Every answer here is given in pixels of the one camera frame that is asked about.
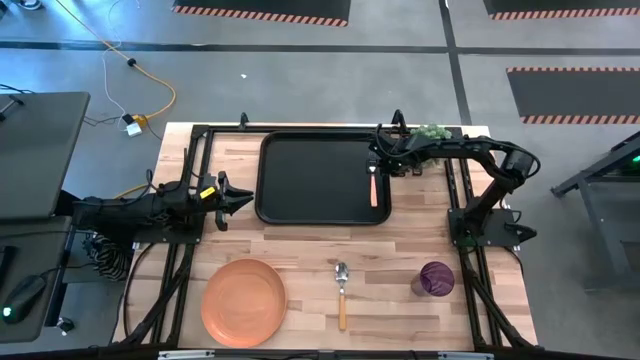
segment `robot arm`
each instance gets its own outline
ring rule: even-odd
[[[226,215],[253,200],[253,193],[229,185],[224,171],[218,174],[217,185],[215,180],[207,175],[199,194],[190,192],[187,181],[180,180],[161,184],[155,193],[135,199],[88,197],[74,203],[73,223],[80,230],[94,230],[114,240],[128,241],[136,232],[149,229],[166,239],[195,228],[196,215],[215,212],[216,226],[226,231]]]
[[[485,235],[489,217],[500,213],[499,210],[493,209],[494,206],[506,194],[511,194],[522,186],[540,168],[540,162],[533,154],[510,142],[496,141],[484,136],[434,140],[415,134],[394,138],[390,134],[381,133],[380,129],[381,125],[378,125],[369,150],[375,152],[380,158],[376,165],[383,174],[404,176],[406,172],[412,171],[414,175],[419,175],[422,172],[422,163],[428,159],[456,158],[476,160],[493,178],[493,182],[487,190],[480,197],[470,201],[458,218],[451,219],[450,217],[450,220],[455,222],[455,224],[450,224],[456,228],[455,234],[452,233],[454,239],[456,234],[462,238],[470,236],[476,240],[477,244],[477,240]],[[505,158],[500,166],[496,165],[491,151],[505,153]],[[537,168],[533,173],[530,173],[534,162],[537,164]],[[520,225],[515,226],[510,213],[500,213],[497,218],[500,218],[505,227],[518,231],[517,243],[535,236],[534,230]],[[508,245],[517,245],[513,242],[512,240]]]

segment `butcher block tabletop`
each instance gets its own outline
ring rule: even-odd
[[[167,124],[154,175],[156,185],[180,178],[183,149],[188,147],[193,125]],[[469,136],[489,135],[484,126],[461,128]],[[216,175],[224,170],[232,186],[254,191],[265,135],[215,135],[209,171]],[[196,166],[200,164],[201,148]],[[458,197],[464,206],[459,164],[453,163]],[[479,195],[491,178],[475,161],[470,160],[469,167],[474,193]],[[224,347],[202,323],[204,289],[224,264],[254,258],[278,271],[288,295],[280,329],[257,348],[472,350],[460,260],[448,234],[446,211],[450,204],[443,164],[425,169],[419,177],[392,178],[391,198],[391,216],[376,226],[271,226],[258,219],[253,202],[227,218],[226,232],[218,231],[214,217],[207,216],[202,241],[195,250],[179,347]],[[168,245],[156,245],[133,276],[128,300],[132,329],[158,296],[167,250]],[[486,248],[486,256],[497,304],[526,340],[537,343],[518,262],[502,248]],[[346,332],[338,330],[338,261],[346,262],[350,272],[345,286]],[[412,293],[411,279],[430,261],[440,261],[453,270],[456,283],[449,295],[419,297]],[[479,305],[478,311],[482,333],[490,342],[486,310]],[[124,337],[122,311],[119,317],[114,340]],[[172,317],[173,302],[167,307],[164,336]]]

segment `plate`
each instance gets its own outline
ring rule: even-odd
[[[221,267],[207,284],[202,321],[219,343],[247,348],[278,330],[287,309],[280,275],[268,264],[240,259]]]

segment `concrete floor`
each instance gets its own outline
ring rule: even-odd
[[[74,1],[72,9],[100,34],[116,39],[106,17],[112,0]],[[93,41],[53,1],[37,12],[11,7],[0,20],[1,41]],[[640,17],[491,21],[482,0],[449,0],[461,47],[640,48]],[[163,44],[446,46],[437,0],[353,0],[350,24],[337,29],[251,20],[176,15],[170,0],[124,0],[111,20],[124,41]],[[331,52],[129,52],[146,69],[173,84],[178,102],[154,119],[237,121],[387,122],[401,108],[412,123],[460,124],[449,56],[385,53],[349,48]],[[0,49],[0,82],[34,91],[88,91],[89,116],[117,115],[104,95],[100,51]],[[154,110],[166,90],[107,56],[110,89],[130,112]],[[588,166],[608,148],[639,130],[632,125],[525,126],[518,120],[507,81],[509,66],[640,66],[640,57],[459,57],[474,125],[488,125],[496,139],[538,155],[543,167],[508,201],[524,210],[523,224],[538,237],[522,246],[527,293],[539,342],[560,351],[638,358],[640,295],[586,294],[582,282],[603,271],[592,230],[577,193],[551,196],[550,187]],[[129,139],[114,126],[83,126],[65,180],[78,196],[113,196],[143,182],[160,142],[148,133]],[[106,344],[121,287],[74,285],[63,309],[78,330],[64,341],[43,332],[34,344],[0,346],[0,353]]]

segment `cup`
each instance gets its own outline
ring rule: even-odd
[[[432,261],[413,278],[411,290],[418,296],[446,296],[453,290],[454,284],[451,269],[439,261]]]

